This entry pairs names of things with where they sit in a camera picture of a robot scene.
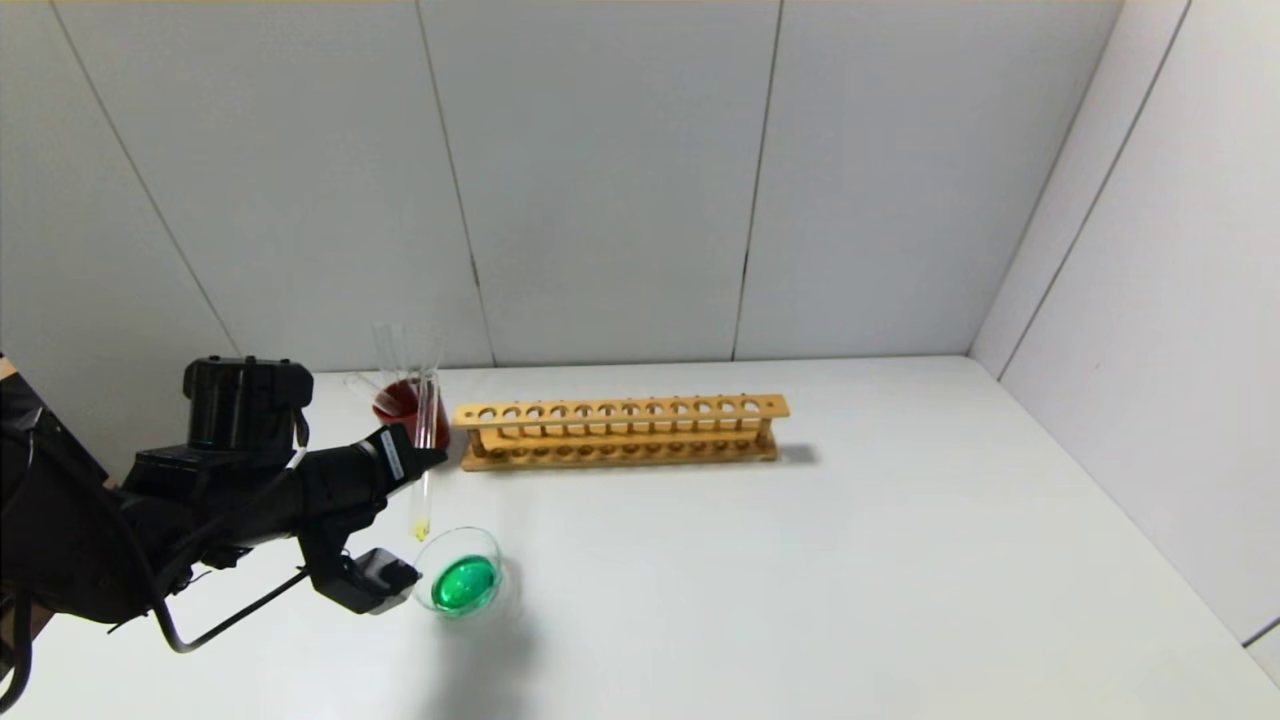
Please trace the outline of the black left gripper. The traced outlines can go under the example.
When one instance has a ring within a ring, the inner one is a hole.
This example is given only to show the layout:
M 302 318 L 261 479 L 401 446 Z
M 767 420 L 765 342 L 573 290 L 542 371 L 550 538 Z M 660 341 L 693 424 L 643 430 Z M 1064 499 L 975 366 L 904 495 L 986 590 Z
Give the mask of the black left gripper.
M 404 427 L 396 424 L 348 446 L 300 448 L 298 534 L 364 530 L 393 495 L 447 461 L 444 448 L 416 448 Z

